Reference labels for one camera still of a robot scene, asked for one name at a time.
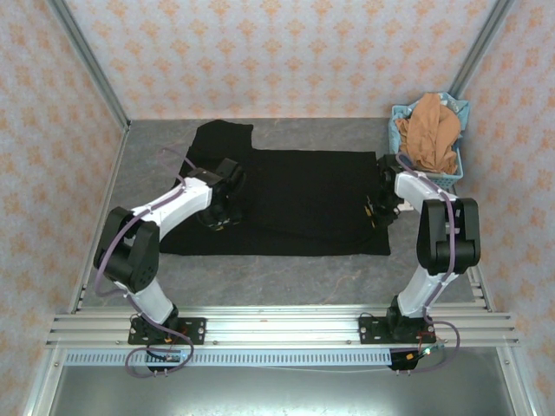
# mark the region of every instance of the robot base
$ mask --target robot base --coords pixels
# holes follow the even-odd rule
[[[424,318],[403,316],[397,304],[397,296],[394,297],[386,316],[361,315],[358,318],[358,334],[361,344],[435,343],[434,327],[426,323]]]
[[[172,329],[187,336],[193,345],[204,345],[206,333],[206,318],[177,318],[173,321]],[[165,332],[152,327],[143,318],[136,316],[131,320],[129,329],[129,345],[183,345],[186,342],[179,337],[167,337]]]

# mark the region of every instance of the patterned wall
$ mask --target patterned wall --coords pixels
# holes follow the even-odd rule
[[[518,314],[555,409],[555,3],[516,2],[465,92],[461,190],[480,203],[494,301]]]
[[[387,116],[449,88],[494,3],[69,0],[135,120]]]
[[[21,414],[121,130],[44,0],[0,3],[0,414]]]

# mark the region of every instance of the black garment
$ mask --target black garment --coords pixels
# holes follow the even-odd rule
[[[187,157],[215,170],[223,158],[246,172],[240,224],[211,231],[192,217],[160,251],[186,255],[389,255],[387,229],[375,230],[365,205],[379,192],[373,152],[257,150],[252,125],[215,120],[199,127]],[[187,163],[181,167],[185,176]]]

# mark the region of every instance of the plastic basket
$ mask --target plastic basket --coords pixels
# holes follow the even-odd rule
[[[464,130],[464,128],[467,126],[468,101],[457,101],[447,93],[440,93],[440,97],[442,100],[449,100],[447,106],[455,111],[455,113],[459,117],[461,129]],[[395,120],[400,118],[408,118],[409,115],[412,114],[412,110],[416,106],[416,103],[412,104],[411,106],[393,106],[391,108],[391,119],[389,120],[388,126],[389,151],[391,153],[399,152],[399,146],[401,145],[401,134],[399,133],[399,129],[395,124]],[[424,172],[432,182],[443,189],[450,188],[463,176],[460,150],[459,148],[456,148],[455,151],[457,152],[457,171],[453,175],[447,175],[446,173]]]

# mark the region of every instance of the brown cloth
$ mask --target brown cloth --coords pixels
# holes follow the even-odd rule
[[[460,134],[460,121],[453,111],[441,105],[440,96],[426,93],[410,119],[397,119],[401,134],[399,150],[419,169],[452,175],[457,170],[453,143]]]

